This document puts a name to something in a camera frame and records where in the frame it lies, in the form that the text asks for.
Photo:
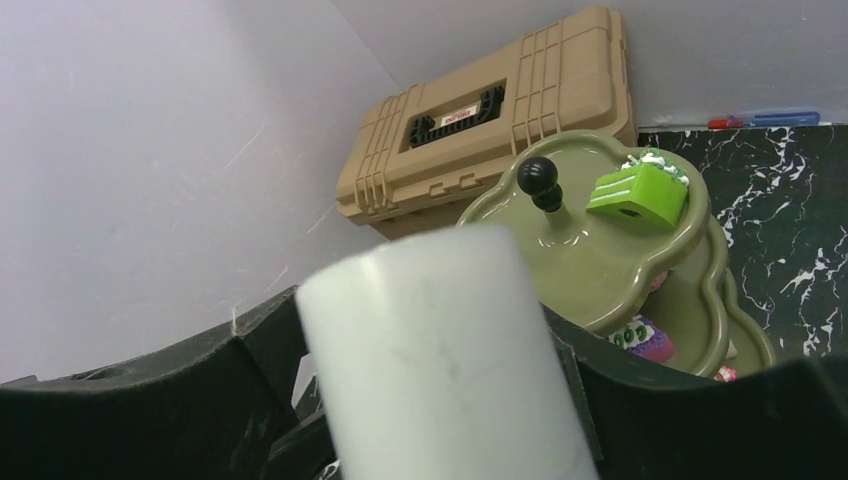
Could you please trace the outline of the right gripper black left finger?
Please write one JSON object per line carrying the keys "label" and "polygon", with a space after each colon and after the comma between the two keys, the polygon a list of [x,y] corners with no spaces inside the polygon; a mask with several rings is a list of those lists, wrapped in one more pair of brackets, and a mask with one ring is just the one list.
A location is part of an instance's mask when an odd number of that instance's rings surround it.
{"label": "right gripper black left finger", "polygon": [[293,289],[122,363],[1,387],[5,479],[310,479],[335,451],[291,404],[307,349]]}

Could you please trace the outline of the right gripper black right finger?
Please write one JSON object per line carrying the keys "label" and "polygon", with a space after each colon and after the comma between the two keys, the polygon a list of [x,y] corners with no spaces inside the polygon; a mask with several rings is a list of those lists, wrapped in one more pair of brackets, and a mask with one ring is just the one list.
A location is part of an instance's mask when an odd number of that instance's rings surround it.
{"label": "right gripper black right finger", "polygon": [[847,361],[796,359],[722,383],[544,313],[604,479],[843,479]]}

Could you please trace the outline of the green three-tier serving stand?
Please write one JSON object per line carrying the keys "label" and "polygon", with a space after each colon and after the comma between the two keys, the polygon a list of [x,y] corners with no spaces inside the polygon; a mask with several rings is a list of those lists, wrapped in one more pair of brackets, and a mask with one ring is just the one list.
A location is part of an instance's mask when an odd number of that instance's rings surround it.
{"label": "green three-tier serving stand", "polygon": [[[540,301],[588,332],[607,340],[644,315],[674,344],[666,367],[707,378],[722,365],[737,377],[772,367],[775,349],[739,305],[724,231],[689,161],[660,150],[690,179],[674,228],[586,211],[597,179],[644,149],[589,130],[550,136],[521,153],[460,223],[508,227]],[[666,270],[667,280],[651,293]]]}

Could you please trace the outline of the white plastic tongs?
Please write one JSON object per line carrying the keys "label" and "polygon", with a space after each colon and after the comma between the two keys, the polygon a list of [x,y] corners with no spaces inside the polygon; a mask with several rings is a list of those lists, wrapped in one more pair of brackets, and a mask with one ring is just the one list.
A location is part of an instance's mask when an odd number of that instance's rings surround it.
{"label": "white plastic tongs", "polygon": [[296,304],[347,479],[594,479],[528,271],[503,226],[385,244]]}

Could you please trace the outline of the green cube sweet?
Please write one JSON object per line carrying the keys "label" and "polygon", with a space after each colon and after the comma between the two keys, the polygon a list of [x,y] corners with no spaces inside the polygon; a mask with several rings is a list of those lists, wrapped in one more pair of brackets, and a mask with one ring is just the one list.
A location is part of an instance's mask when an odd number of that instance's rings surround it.
{"label": "green cube sweet", "polygon": [[685,169],[656,148],[627,158],[618,170],[597,179],[586,211],[676,227],[690,186]]}

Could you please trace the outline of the purple frosted cake slice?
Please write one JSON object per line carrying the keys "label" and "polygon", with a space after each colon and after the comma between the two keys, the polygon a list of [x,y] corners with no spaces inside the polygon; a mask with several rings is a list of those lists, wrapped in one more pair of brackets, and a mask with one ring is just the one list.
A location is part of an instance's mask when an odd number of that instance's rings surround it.
{"label": "purple frosted cake slice", "polygon": [[617,347],[655,363],[673,357],[675,347],[665,331],[644,315],[636,315],[625,326],[607,336]]}

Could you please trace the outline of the pink sprinkled cake slice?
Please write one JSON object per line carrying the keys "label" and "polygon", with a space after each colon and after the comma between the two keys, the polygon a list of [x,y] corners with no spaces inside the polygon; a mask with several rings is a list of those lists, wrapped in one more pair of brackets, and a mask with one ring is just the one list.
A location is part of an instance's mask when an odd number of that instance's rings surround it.
{"label": "pink sprinkled cake slice", "polygon": [[713,379],[723,383],[732,382],[737,379],[737,372],[727,365],[722,365],[713,376]]}

